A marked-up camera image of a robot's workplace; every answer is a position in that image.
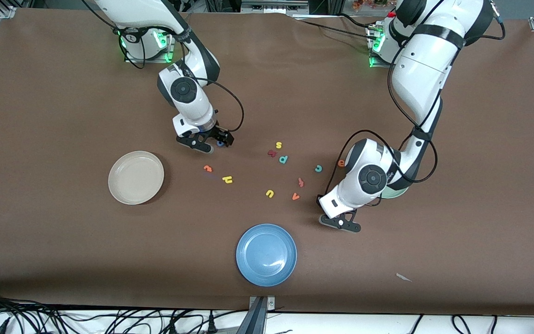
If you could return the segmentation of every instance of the white plate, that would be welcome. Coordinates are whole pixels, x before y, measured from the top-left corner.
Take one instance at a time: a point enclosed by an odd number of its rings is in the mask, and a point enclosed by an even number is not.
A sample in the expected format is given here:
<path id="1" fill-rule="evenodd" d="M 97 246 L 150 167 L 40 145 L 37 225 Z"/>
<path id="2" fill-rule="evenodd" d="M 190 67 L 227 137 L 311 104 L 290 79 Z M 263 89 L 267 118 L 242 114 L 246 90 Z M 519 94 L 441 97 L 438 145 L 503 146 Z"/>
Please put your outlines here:
<path id="1" fill-rule="evenodd" d="M 159 159 L 145 151 L 122 156 L 108 174 L 108 188 L 117 201 L 135 205 L 149 201 L 162 187 L 164 167 Z"/>

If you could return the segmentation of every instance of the robotic arm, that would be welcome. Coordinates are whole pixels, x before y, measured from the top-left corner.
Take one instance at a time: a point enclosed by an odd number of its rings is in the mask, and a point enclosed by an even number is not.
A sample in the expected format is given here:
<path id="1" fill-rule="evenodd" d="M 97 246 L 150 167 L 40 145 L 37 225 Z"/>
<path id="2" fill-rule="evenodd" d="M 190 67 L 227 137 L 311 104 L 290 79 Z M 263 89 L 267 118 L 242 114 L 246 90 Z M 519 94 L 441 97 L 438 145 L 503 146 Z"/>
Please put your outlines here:
<path id="1" fill-rule="evenodd" d="M 219 127 L 216 112 L 202 89 L 218 80 L 220 64 L 172 4 L 168 0 L 95 2 L 119 28 L 122 41 L 134 57 L 146 55 L 148 58 L 159 51 L 158 31 L 172 34 L 189 49 L 184 59 L 162 70 L 158 76 L 158 89 L 178 110 L 178 115 L 172 119 L 177 142 L 206 154 L 214 150 L 206 143 L 210 137 L 224 142 L 225 146 L 231 145 L 234 138 L 228 130 Z"/>
<path id="2" fill-rule="evenodd" d="M 356 142 L 349 151 L 346 177 L 320 197 L 324 210 L 319 222 L 340 230 L 359 232 L 353 222 L 356 209 L 377 197 L 395 198 L 406 192 L 442 111 L 439 94 L 462 47 L 475 42 L 496 15 L 489 0 L 399 0 L 396 17 L 369 27 L 377 40 L 369 42 L 371 66 L 394 68 L 392 85 L 415 114 L 405 150 L 399 151 L 372 139 Z"/>

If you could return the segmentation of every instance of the brown table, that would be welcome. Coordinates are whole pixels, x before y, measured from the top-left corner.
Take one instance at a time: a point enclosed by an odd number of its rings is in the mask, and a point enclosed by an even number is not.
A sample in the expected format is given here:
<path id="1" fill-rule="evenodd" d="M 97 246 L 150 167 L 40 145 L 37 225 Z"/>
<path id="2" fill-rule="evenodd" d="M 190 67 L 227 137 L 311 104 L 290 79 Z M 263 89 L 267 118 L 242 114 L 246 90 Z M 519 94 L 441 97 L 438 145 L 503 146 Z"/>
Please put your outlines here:
<path id="1" fill-rule="evenodd" d="M 318 224 L 316 194 L 354 131 L 372 129 L 396 147 L 411 130 L 388 96 L 386 70 L 368 67 L 364 40 L 278 14 L 189 21 L 247 111 L 235 145 L 209 156 L 174 140 L 176 111 L 155 87 L 164 65 L 123 63 L 116 36 L 91 13 L 19 9 L 1 23 L 0 294 L 229 309 L 269 294 L 287 310 L 534 315 L 526 21 L 507 21 L 502 42 L 462 52 L 443 91 L 437 172 L 360 209 L 357 234 Z M 215 86 L 206 92 L 222 125 L 235 126 L 235 101 Z M 267 155 L 276 141 L 285 165 Z M 107 177 L 134 150 L 161 158 L 166 179 L 150 203 L 127 206 Z M 301 198 L 292 201 L 294 192 Z M 267 222 L 290 232 L 299 255 L 286 282 L 259 288 L 238 272 L 235 246 Z"/>

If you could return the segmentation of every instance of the blue plate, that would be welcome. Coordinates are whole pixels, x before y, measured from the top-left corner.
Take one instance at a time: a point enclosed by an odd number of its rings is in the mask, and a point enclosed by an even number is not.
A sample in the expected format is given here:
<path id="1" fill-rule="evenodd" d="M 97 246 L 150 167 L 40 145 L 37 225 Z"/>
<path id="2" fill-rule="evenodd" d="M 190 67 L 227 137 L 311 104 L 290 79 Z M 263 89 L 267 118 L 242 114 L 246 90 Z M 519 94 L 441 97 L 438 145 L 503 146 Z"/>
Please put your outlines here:
<path id="1" fill-rule="evenodd" d="M 296 244 L 283 228 L 255 225 L 238 242 L 236 263 L 244 278 L 259 287 L 283 283 L 296 266 Z"/>

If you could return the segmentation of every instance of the plate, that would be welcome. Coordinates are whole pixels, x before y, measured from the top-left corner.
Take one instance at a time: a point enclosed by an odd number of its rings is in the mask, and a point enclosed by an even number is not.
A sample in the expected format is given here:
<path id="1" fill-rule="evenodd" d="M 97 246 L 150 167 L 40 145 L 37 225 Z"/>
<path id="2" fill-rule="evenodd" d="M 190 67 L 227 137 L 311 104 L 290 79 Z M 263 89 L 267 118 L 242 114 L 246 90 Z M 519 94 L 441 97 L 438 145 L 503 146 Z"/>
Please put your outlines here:
<path id="1" fill-rule="evenodd" d="M 154 197 L 163 181 L 164 167 L 158 157 L 135 151 L 114 163 L 108 174 L 108 189 L 117 201 L 137 205 Z"/>
<path id="2" fill-rule="evenodd" d="M 255 225 L 238 242 L 236 263 L 244 278 L 259 287 L 283 283 L 296 266 L 296 244 L 283 228 Z"/>

